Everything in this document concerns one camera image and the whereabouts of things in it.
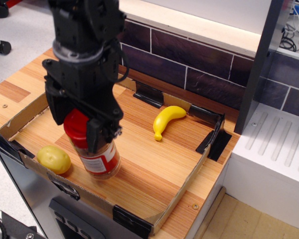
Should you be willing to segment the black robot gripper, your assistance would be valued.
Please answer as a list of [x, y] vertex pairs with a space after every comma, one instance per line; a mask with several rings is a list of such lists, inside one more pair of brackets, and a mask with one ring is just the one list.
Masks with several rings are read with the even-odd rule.
[[62, 125], [74, 108], [90, 118], [86, 123], [89, 153], [97, 153], [122, 134], [119, 121], [123, 112], [113, 95], [119, 62], [116, 53], [105, 54], [95, 62], [42, 62], [47, 71], [46, 98], [56, 124]]

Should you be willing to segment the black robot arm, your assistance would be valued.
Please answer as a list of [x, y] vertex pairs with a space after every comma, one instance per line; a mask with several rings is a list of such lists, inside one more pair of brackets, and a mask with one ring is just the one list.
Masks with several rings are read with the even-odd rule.
[[55, 60], [44, 60], [46, 98], [57, 124], [78, 109], [87, 118], [86, 140], [96, 153], [121, 133], [123, 112], [113, 95], [126, 56], [118, 35], [126, 15], [116, 0], [51, 0]]

